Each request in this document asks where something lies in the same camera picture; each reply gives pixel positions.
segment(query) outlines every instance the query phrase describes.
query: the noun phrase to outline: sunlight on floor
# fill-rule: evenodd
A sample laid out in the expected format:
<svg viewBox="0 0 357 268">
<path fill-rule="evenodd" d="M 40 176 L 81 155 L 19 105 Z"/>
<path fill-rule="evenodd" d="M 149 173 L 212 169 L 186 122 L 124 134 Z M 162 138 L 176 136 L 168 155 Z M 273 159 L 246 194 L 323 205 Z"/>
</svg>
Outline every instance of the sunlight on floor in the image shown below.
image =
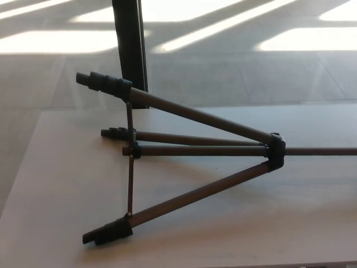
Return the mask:
<svg viewBox="0 0 357 268">
<path fill-rule="evenodd" d="M 0 13 L 0 19 L 10 18 L 10 17 L 16 16 L 16 15 L 21 15 L 21 14 L 24 14 L 24 13 L 36 11 L 36 10 L 39 10 L 39 9 L 55 6 L 57 4 L 62 4 L 62 3 L 65 3 L 65 2 L 70 2 L 70 1 L 72 1 L 72 0 L 49 0 L 49 1 L 46 1 L 46 2 L 41 2 L 41 3 L 37 3 L 37 4 L 31 4 L 31 5 L 26 6 L 26 7 L 20 7 L 20 8 L 12 9 L 12 10 L 9 10 L 9 11 L 1 12 Z"/>
<path fill-rule="evenodd" d="M 256 50 L 357 50 L 357 27 L 296 28 L 262 42 Z"/>
<path fill-rule="evenodd" d="M 323 21 L 357 21 L 357 0 L 351 0 L 320 16 Z"/>
<path fill-rule="evenodd" d="M 200 41 L 202 39 L 205 39 L 209 36 L 212 36 L 218 32 L 222 32 L 222 31 L 227 30 L 231 27 L 234 27 L 240 23 L 251 20 L 252 18 L 258 17 L 258 16 L 268 13 L 274 9 L 285 6 L 285 5 L 292 3 L 294 1 L 296 1 L 296 0 L 275 0 L 275 1 L 263 4 L 259 7 L 256 7 L 256 8 L 250 9 L 248 11 L 245 11 L 241 14 L 238 14 L 234 17 L 227 18 L 226 20 L 220 21 L 220 22 L 212 24 L 208 27 L 202 28 L 198 31 L 189 33 L 188 35 L 181 36 L 181 37 L 171 40 L 167 43 L 159 45 L 159 46 L 155 47 L 152 50 L 152 52 L 162 54 L 162 53 L 175 51 L 177 49 L 180 49 L 187 45 L 191 45 L 191 44 L 193 44 L 197 41 Z"/>
<path fill-rule="evenodd" d="M 0 39 L 0 54 L 81 54 L 117 45 L 115 31 L 30 31 Z"/>
<path fill-rule="evenodd" d="M 178 22 L 203 16 L 243 0 L 142 0 L 144 22 Z M 113 8 L 83 14 L 71 22 L 114 22 Z"/>
</svg>

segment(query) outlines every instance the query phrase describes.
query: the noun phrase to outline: aluminum tube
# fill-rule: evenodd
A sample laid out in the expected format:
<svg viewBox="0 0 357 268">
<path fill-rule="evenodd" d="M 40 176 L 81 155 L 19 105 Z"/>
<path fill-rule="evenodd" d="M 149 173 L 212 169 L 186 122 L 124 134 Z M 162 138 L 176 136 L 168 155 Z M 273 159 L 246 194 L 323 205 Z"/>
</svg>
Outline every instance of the aluminum tube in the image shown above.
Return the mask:
<svg viewBox="0 0 357 268">
<path fill-rule="evenodd" d="M 238 123 L 228 121 L 217 116 L 213 116 L 212 114 L 195 110 L 174 102 L 169 102 L 167 100 L 161 99 L 154 95 L 150 95 L 136 88 L 131 89 L 129 99 L 133 103 L 147 105 L 211 127 L 231 132 L 242 137 L 259 141 L 267 145 L 270 144 L 273 140 L 273 136 L 270 133 L 255 130 L 247 126 L 240 125 Z"/>
<path fill-rule="evenodd" d="M 229 177 L 210 183 L 196 190 L 180 195 L 154 207 L 147 208 L 128 218 L 130 226 L 133 228 L 142 223 L 165 215 L 169 212 L 182 208 L 186 205 L 197 202 L 198 200 L 209 197 L 223 190 L 234 187 L 238 184 L 254 179 L 269 172 L 268 165 L 264 162 L 249 169 L 238 172 Z"/>
<path fill-rule="evenodd" d="M 357 148 L 286 148 L 286 155 L 357 155 Z"/>
<path fill-rule="evenodd" d="M 151 141 L 160 143 L 171 143 L 181 145 L 198 145 L 198 146 L 261 146 L 262 143 L 255 141 L 238 141 L 238 140 L 225 140 L 222 138 L 206 138 L 183 136 L 173 134 L 162 134 L 152 132 L 136 132 L 136 139 L 138 141 Z"/>
<path fill-rule="evenodd" d="M 140 146 L 141 155 L 151 156 L 266 156 L 264 146 Z M 130 155 L 123 147 L 123 155 Z"/>
</svg>

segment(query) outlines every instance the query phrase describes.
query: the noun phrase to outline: table surface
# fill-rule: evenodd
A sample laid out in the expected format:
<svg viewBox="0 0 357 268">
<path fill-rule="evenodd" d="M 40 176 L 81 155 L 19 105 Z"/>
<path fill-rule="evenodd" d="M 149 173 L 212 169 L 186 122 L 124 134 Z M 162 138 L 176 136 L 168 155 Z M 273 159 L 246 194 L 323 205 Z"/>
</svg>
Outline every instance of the table surface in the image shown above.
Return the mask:
<svg viewBox="0 0 357 268">
<path fill-rule="evenodd" d="M 289 146 L 357 146 L 357 105 L 203 109 Z M 154 109 L 141 131 L 236 136 Z M 103 247 L 83 233 L 126 212 L 128 158 L 102 128 L 125 111 L 43 112 L 0 219 L 2 268 L 243 267 L 357 262 L 357 157 L 286 157 L 285 166 L 133 229 Z M 264 161 L 259 157 L 142 157 L 134 212 Z"/>
</svg>

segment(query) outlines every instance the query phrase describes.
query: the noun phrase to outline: tripod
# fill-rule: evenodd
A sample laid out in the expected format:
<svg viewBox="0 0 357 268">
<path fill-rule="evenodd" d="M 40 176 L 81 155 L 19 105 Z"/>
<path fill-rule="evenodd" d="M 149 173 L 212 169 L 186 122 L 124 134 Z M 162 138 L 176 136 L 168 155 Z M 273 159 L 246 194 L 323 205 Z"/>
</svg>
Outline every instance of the tripod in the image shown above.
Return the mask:
<svg viewBox="0 0 357 268">
<path fill-rule="evenodd" d="M 127 213 L 124 217 L 112 223 L 84 234 L 84 244 L 94 241 L 96 245 L 102 245 L 119 238 L 128 237 L 133 234 L 132 228 L 135 226 L 281 168 L 284 165 L 284 157 L 286 155 L 357 155 L 357 148 L 286 147 L 286 143 L 279 133 L 266 133 L 177 103 L 169 102 L 139 89 L 132 88 L 132 83 L 125 79 L 117 79 L 112 76 L 104 76 L 91 72 L 90 75 L 77 73 L 76 81 L 79 84 L 87 86 L 89 89 L 102 91 L 122 99 L 126 103 L 128 120 L 128 128 L 109 128 L 101 132 L 103 137 L 128 142 L 128 145 L 123 147 L 123 155 L 129 156 Z M 132 103 L 160 109 L 249 138 L 252 141 L 140 132 L 133 128 Z M 175 145 L 146 146 L 139 145 L 138 141 L 171 143 Z M 141 156 L 263 156 L 268 160 L 133 214 L 134 160 L 139 159 Z"/>
</svg>

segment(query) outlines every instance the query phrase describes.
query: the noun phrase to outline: tiled floor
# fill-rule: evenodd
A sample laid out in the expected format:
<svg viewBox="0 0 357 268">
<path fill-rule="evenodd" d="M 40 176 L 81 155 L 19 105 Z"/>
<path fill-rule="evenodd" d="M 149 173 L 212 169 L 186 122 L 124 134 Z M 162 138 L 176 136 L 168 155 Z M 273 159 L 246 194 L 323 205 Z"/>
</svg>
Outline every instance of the tiled floor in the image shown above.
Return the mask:
<svg viewBox="0 0 357 268">
<path fill-rule="evenodd" d="M 357 0 L 142 3 L 155 95 L 195 107 L 357 99 L 357 17 L 343 13 L 355 10 Z M 75 83 L 77 71 L 120 76 L 114 23 L 105 11 L 110 5 L 0 0 L 0 212 L 41 111 L 123 107 L 121 100 Z M 87 21 L 74 21 L 96 11 Z M 344 36 L 329 35 L 336 28 Z M 309 48 L 306 29 L 330 42 Z M 50 37 L 54 31 L 60 41 Z M 68 35 L 73 31 L 80 37 Z M 297 35 L 284 39 L 291 31 Z M 267 40 L 270 46 L 261 45 Z"/>
</svg>

